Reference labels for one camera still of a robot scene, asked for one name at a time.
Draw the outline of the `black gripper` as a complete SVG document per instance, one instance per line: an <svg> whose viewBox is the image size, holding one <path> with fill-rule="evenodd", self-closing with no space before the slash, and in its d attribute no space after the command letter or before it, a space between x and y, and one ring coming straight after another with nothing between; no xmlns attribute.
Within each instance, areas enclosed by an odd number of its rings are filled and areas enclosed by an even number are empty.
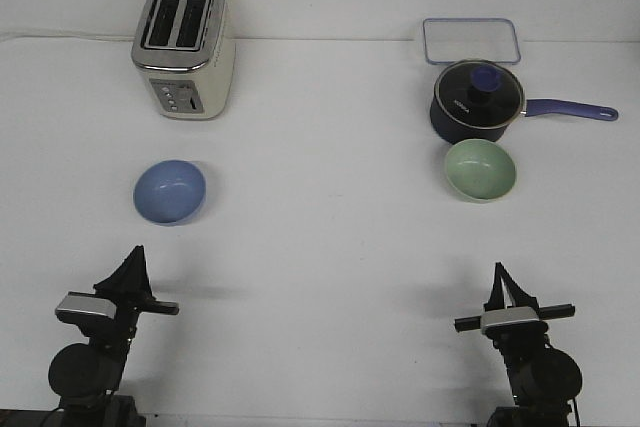
<svg viewBox="0 0 640 427"><path fill-rule="evenodd" d="M512 306L505 306L504 291ZM495 263L493 284L480 315L454 320L457 332L479 330L496 345L530 343L545 347L549 343L548 321L575 315L573 304L539 307L535 296L526 293L501 262Z"/></svg>
<svg viewBox="0 0 640 427"><path fill-rule="evenodd" d="M106 279L94 285L95 294L116 307L114 317L98 322L92 334L102 342L131 341L142 313L176 316L179 304L157 300L152 295L145 251L135 246L122 264Z"/></svg>

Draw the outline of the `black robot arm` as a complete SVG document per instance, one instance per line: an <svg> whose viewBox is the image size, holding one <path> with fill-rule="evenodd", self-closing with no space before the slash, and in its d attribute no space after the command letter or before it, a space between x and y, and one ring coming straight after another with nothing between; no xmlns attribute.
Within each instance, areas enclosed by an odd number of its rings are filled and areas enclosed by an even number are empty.
<svg viewBox="0 0 640 427"><path fill-rule="evenodd" d="M119 395L131 344L142 313L175 316L179 305L153 295L144 247L138 245L92 293L68 292L56 318L87 338L61 349L50 363L48 382L60 397L62 426L144 426L135 399Z"/></svg>
<svg viewBox="0 0 640 427"><path fill-rule="evenodd" d="M495 264L488 301L479 316L454 320L458 332L478 330L501 354L514 404L499 406L489 426L567 426L579 422L577 396L581 370L567 353L553 347L548 322L575 315L575 306L542 307L500 262Z"/></svg>

